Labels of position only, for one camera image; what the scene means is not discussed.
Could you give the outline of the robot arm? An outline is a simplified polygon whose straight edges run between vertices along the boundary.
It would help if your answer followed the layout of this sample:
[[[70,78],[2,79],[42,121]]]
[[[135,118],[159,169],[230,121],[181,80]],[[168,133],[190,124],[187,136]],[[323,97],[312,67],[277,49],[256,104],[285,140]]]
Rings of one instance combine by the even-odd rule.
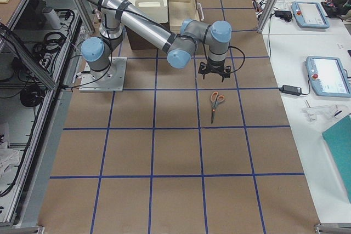
[[[106,38],[119,34],[120,24],[124,24],[139,36],[163,50],[168,63],[177,69],[184,68],[196,53],[200,44],[208,46],[206,62],[199,67],[199,74],[205,76],[216,73],[222,78],[232,74],[230,66],[225,66],[225,58],[230,48],[231,25],[226,21],[207,24],[194,19],[183,21],[180,32],[174,33],[154,21],[136,7],[134,0],[87,0],[103,13],[100,33]]]

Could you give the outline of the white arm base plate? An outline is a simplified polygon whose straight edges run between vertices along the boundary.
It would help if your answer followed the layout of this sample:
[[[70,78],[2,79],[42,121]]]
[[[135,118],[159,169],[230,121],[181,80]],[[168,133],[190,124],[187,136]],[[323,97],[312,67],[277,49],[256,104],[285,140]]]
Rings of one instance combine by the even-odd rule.
[[[105,71],[94,72],[90,70],[88,63],[84,71],[88,71],[81,77],[81,84],[78,87],[81,92],[122,92],[124,77],[127,67],[126,57],[111,57],[112,65]]]

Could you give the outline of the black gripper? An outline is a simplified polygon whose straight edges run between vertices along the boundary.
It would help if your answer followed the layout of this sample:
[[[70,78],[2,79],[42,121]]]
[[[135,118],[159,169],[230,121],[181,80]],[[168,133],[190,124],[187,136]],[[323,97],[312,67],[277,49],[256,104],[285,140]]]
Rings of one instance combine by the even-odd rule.
[[[205,75],[215,73],[220,75],[222,82],[224,82],[225,77],[230,77],[231,75],[231,66],[225,66],[224,63],[225,59],[222,61],[207,59],[206,62],[200,62],[198,74],[202,75],[202,79],[205,80]]]

